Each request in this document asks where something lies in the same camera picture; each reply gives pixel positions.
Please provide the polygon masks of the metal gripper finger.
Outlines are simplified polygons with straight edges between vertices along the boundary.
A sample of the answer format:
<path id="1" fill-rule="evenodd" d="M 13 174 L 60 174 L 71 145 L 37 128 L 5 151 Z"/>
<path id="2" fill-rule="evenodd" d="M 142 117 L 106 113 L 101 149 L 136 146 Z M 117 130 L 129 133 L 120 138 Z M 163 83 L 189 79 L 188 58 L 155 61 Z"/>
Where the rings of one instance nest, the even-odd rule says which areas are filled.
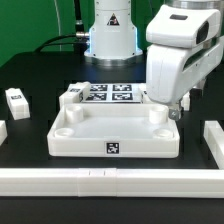
<path id="1" fill-rule="evenodd" d="M 183 108 L 180 102 L 169 107 L 168 117 L 171 120 L 180 120 L 182 117 L 182 114 L 183 114 Z"/>

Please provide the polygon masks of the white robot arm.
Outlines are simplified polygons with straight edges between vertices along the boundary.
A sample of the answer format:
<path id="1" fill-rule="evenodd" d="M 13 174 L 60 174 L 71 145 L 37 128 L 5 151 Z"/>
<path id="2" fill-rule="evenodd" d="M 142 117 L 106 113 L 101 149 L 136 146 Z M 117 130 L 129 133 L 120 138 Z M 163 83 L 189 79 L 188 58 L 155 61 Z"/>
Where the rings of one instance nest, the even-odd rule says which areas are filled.
<path id="1" fill-rule="evenodd" d="M 142 54 L 131 21 L 131 0 L 94 0 L 88 61 L 119 66 Z M 181 100 L 216 68 L 224 54 L 224 0 L 164 0 L 147 25 L 146 91 L 181 118 Z"/>

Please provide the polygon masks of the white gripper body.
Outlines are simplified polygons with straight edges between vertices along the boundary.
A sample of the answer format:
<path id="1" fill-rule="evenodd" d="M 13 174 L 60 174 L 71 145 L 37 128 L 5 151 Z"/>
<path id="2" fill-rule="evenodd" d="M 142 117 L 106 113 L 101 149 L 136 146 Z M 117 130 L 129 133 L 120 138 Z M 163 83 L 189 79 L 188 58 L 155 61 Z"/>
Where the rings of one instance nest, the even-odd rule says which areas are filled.
<path id="1" fill-rule="evenodd" d="M 165 3 L 148 24 L 146 84 L 149 98 L 178 102 L 223 57 L 220 3 Z"/>

